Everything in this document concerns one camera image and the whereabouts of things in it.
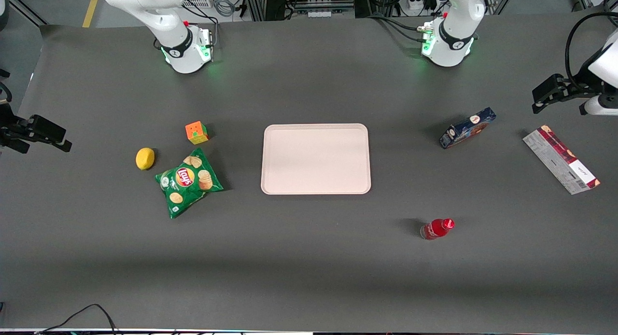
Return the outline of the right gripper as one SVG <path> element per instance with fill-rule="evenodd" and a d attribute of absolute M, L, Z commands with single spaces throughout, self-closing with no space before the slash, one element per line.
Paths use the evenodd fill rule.
<path fill-rule="evenodd" d="M 32 115 L 29 119 L 22 119 L 13 113 L 8 102 L 0 105 L 0 144 L 1 148 L 9 148 L 20 154 L 26 154 L 29 150 L 29 143 L 26 141 L 31 137 L 50 142 L 50 144 L 68 153 L 72 143 L 65 140 L 66 129 L 51 122 L 40 115 Z"/>

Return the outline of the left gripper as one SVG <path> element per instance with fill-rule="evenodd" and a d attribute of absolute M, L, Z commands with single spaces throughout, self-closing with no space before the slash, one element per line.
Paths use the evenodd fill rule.
<path fill-rule="evenodd" d="M 539 114 L 554 103 L 600 95 L 603 85 L 603 80 L 595 75 L 576 76 L 573 80 L 561 74 L 550 75 L 532 91 L 533 113 Z"/>

